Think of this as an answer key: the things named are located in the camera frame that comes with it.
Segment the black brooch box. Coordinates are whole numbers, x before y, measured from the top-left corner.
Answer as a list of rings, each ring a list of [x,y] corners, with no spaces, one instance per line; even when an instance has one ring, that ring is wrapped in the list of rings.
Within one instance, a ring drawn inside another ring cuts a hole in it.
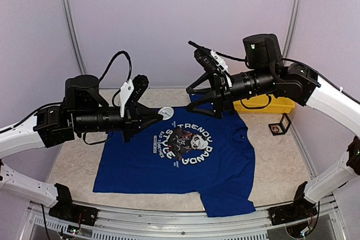
[[[283,113],[279,123],[268,124],[268,127],[273,136],[285,135],[289,131],[291,124],[288,114]]]

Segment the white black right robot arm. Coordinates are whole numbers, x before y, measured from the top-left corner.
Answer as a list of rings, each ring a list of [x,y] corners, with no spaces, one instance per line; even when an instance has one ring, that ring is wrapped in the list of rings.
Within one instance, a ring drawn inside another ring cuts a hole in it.
[[[250,200],[256,207],[291,201],[299,184],[330,167],[347,150],[353,134],[324,114],[297,106],[285,135],[273,136],[269,123],[280,115],[240,114],[255,149]]]

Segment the blue printed t-shirt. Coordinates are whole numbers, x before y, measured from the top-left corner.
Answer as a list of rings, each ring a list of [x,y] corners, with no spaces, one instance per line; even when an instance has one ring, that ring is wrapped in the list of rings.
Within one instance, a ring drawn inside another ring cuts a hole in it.
[[[238,114],[221,119],[175,107],[161,121],[125,142],[113,132],[105,143],[96,193],[183,194],[197,192],[209,217],[248,214],[255,152]]]

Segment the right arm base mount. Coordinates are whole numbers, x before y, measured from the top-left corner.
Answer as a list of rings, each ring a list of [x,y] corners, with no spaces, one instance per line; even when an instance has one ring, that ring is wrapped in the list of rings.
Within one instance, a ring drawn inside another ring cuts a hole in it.
[[[271,207],[269,217],[272,225],[281,225],[309,218],[311,215],[316,216],[318,211],[315,206],[293,205],[292,203],[277,207]]]

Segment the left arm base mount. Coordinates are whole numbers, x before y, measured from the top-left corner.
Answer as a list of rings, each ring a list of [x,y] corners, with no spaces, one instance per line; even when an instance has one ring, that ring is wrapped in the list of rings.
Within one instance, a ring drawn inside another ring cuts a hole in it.
[[[76,204],[72,206],[56,205],[50,208],[49,215],[60,220],[93,227],[97,220],[98,210],[94,207]]]

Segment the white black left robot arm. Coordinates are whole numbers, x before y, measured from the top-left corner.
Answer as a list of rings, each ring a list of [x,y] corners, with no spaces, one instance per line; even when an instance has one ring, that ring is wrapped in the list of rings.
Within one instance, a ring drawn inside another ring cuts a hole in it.
[[[25,119],[1,130],[1,158],[32,149],[51,148],[86,138],[94,132],[122,132],[125,142],[163,116],[138,102],[132,102],[122,115],[115,107],[89,111],[70,111],[59,102],[43,105]],[[21,174],[1,163],[1,188],[45,207],[56,208],[66,220],[73,220],[79,209],[68,187],[47,184]]]

